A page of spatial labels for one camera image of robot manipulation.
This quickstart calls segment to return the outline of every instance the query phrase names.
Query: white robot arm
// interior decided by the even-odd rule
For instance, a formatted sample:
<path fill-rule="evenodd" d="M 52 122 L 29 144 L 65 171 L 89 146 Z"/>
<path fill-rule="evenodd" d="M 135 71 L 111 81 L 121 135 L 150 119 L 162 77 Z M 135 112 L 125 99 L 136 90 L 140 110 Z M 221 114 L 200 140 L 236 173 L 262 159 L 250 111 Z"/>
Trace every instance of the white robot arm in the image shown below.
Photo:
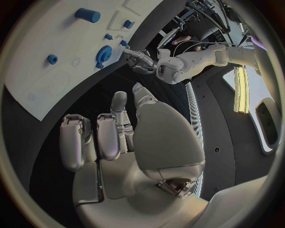
<path fill-rule="evenodd" d="M 253 49 L 226 47 L 222 44 L 211 45 L 200 52 L 186 52 L 176 57 L 170 57 L 170 51 L 167 49 L 159 49 L 158 59 L 157 66 L 152 67 L 152 70 L 156 69 L 156 76 L 168 84 L 190 79 L 209 65 L 223 67 L 228 63 L 235 63 L 252 66 L 258 71 Z"/>

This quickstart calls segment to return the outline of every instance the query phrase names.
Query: yellow light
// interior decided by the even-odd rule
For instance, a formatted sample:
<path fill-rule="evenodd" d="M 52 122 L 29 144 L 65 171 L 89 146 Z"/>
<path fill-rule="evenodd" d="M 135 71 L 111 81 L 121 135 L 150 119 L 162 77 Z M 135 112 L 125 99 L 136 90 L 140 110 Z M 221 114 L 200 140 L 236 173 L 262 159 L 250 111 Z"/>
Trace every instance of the yellow light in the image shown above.
<path fill-rule="evenodd" d="M 234 111 L 245 114 L 249 109 L 249 86 L 246 67 L 235 67 L 235 103 Z"/>

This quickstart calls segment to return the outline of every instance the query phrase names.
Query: black floor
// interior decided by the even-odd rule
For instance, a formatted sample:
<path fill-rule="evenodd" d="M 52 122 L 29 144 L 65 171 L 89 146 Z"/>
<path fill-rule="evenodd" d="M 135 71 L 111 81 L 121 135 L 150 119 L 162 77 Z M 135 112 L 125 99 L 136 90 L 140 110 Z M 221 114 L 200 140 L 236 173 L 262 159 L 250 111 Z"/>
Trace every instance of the black floor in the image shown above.
<path fill-rule="evenodd" d="M 128 65 L 116 70 L 92 87 L 70 107 L 66 114 L 80 114 L 89 118 L 95 126 L 96 118 L 100 113 L 110 112 L 114 93 L 125 91 L 128 94 L 126 110 L 135 127 L 136 109 L 132 87 L 136 82 L 140 82 L 158 100 L 171 105 L 187 120 L 190 120 L 187 94 L 183 83 L 169 85 L 154 75 L 141 76 L 134 73 Z M 59 154 L 58 139 L 61 123 L 62 119 L 54 126 L 39 151 L 30 180 L 29 192 L 39 206 L 62 225 L 78 228 L 82 227 L 82 224 L 72 202 L 74 173 L 64 169 Z"/>

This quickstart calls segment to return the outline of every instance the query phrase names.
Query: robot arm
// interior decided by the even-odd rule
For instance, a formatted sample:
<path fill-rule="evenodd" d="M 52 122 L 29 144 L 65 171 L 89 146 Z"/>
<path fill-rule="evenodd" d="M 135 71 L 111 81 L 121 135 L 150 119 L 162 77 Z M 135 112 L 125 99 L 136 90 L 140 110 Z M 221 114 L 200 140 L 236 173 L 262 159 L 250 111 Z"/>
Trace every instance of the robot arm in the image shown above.
<path fill-rule="evenodd" d="M 211 45 L 208 49 L 200 52 L 186 52 L 176 57 L 170 57 L 169 50 L 159 49 L 158 59 L 157 66 L 153 62 L 152 69 L 156 69 L 156 76 L 168 84 L 176 84 L 184 79 L 190 79 L 209 65 L 223 67 L 228 63 L 235 63 L 251 66 L 258 71 L 253 49 L 226 47 L 222 44 Z"/>

